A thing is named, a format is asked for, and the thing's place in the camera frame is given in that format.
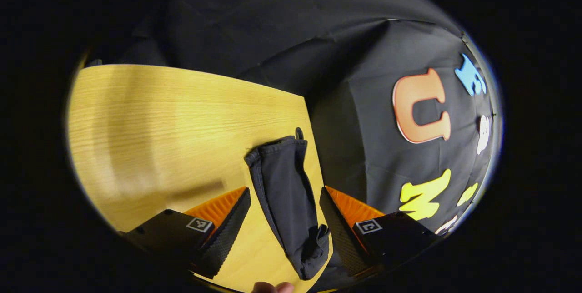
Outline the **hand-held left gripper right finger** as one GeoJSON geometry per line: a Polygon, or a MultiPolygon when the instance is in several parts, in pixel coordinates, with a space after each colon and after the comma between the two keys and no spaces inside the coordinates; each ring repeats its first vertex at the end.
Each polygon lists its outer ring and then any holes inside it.
{"type": "Polygon", "coordinates": [[[439,235],[406,213],[382,213],[332,187],[322,188],[320,207],[333,250],[357,279],[392,272],[439,243],[439,235]]]}

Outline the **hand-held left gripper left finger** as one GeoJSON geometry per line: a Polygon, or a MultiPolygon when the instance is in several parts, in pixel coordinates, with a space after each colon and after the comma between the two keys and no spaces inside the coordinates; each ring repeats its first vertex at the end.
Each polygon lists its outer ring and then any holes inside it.
{"type": "Polygon", "coordinates": [[[121,235],[160,262],[213,279],[229,255],[250,205],[249,188],[240,187],[186,212],[163,210],[121,235]]]}

